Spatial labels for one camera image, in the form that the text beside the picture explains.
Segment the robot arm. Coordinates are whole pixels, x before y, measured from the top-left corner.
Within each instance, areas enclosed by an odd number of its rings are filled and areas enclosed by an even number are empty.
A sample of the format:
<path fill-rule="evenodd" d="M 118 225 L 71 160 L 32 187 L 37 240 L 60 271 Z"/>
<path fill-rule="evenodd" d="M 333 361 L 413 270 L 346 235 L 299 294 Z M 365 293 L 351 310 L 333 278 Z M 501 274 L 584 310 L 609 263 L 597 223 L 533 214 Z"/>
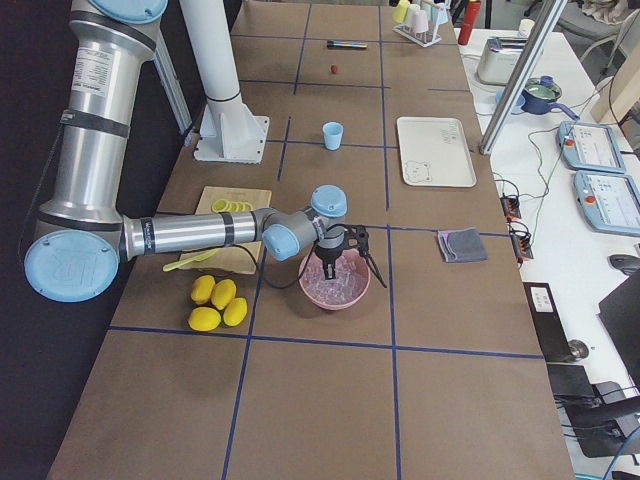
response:
<path fill-rule="evenodd" d="M 130 219 L 116 197 L 141 66 L 153 58 L 163 1 L 76 1 L 70 26 L 79 41 L 53 197 L 38 210 L 24 258 L 31 287 L 59 302 L 100 295 L 119 265 L 135 257 L 261 242 L 276 260 L 311 247 L 327 278 L 347 248 L 345 193 L 316 188 L 308 206 L 240 213 Z"/>

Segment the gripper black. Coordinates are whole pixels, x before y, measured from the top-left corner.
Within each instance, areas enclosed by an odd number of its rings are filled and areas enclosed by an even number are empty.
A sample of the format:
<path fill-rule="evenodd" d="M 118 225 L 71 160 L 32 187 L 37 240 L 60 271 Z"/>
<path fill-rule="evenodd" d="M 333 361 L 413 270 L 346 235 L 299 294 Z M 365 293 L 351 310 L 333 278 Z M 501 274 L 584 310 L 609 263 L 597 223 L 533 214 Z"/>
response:
<path fill-rule="evenodd" d="M 325 279 L 336 278 L 336 260 L 342 255 L 346 245 L 345 233 L 338 232 L 333 237 L 326 236 L 314 247 L 315 255 L 323 262 Z"/>

